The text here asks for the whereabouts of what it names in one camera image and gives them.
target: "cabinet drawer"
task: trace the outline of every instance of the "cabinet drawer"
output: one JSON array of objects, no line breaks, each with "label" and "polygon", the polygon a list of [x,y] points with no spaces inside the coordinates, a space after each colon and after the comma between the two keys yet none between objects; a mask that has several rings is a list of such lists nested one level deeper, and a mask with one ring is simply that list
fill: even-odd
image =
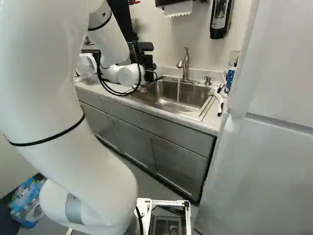
[{"label": "cabinet drawer", "polygon": [[101,98],[101,101],[104,112],[206,158],[209,157],[214,140],[213,136],[146,114],[116,102],[103,98]]},{"label": "cabinet drawer", "polygon": [[155,173],[150,134],[108,115],[114,125],[121,152]]},{"label": "cabinet drawer", "polygon": [[84,89],[80,89],[77,87],[75,89],[76,89],[76,95],[79,101],[84,102],[96,109],[103,111],[101,98],[99,96]]},{"label": "cabinet drawer", "polygon": [[152,146],[157,174],[198,201],[208,159],[156,136]]},{"label": "cabinet drawer", "polygon": [[114,128],[109,122],[108,115],[82,102],[80,102],[80,104],[94,134],[112,147],[119,149]]}]

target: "floor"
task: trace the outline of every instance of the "floor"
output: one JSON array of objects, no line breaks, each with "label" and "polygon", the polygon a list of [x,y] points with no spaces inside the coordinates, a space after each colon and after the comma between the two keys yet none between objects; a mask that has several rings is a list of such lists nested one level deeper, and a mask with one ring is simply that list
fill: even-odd
[{"label": "floor", "polygon": [[[126,159],[120,159],[132,170],[138,183],[138,196],[143,198],[151,198],[157,200],[183,200],[176,193],[168,189],[163,184],[140,170],[137,166],[133,165]],[[191,223],[196,218],[198,208],[191,206]],[[21,228],[18,235],[65,235],[68,228],[63,227],[47,217],[44,217],[35,228],[24,229]],[[83,235],[81,232],[73,232],[72,235]]]}]

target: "stainless steel sink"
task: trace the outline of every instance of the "stainless steel sink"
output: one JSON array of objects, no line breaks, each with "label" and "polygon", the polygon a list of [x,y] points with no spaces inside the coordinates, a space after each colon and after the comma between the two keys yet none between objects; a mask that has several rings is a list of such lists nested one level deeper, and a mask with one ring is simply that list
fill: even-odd
[{"label": "stainless steel sink", "polygon": [[140,100],[146,105],[177,113],[194,119],[202,119],[213,96],[210,88],[203,84],[180,82],[179,102],[177,102],[178,79],[164,76],[155,83],[141,87],[131,98]]}]

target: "wall-mounted soap dispenser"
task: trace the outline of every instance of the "wall-mounted soap dispenser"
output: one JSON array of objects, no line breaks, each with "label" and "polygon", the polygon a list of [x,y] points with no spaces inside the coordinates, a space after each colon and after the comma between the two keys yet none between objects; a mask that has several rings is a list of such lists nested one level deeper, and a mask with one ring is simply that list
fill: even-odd
[{"label": "wall-mounted soap dispenser", "polygon": [[235,0],[212,0],[211,39],[221,39],[230,29]]}]

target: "wall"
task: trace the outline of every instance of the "wall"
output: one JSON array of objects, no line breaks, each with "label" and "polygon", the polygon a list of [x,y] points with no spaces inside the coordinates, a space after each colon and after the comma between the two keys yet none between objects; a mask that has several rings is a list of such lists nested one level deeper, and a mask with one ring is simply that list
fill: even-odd
[{"label": "wall", "polygon": [[210,39],[212,4],[194,2],[193,12],[187,16],[166,18],[154,0],[142,0],[131,6],[138,36],[153,42],[154,61],[158,66],[176,66],[189,46],[190,67],[197,69],[225,69],[232,50],[240,50],[249,15],[251,0],[236,0],[233,21],[228,36]]},{"label": "wall", "polygon": [[0,134],[0,198],[38,173]]}]

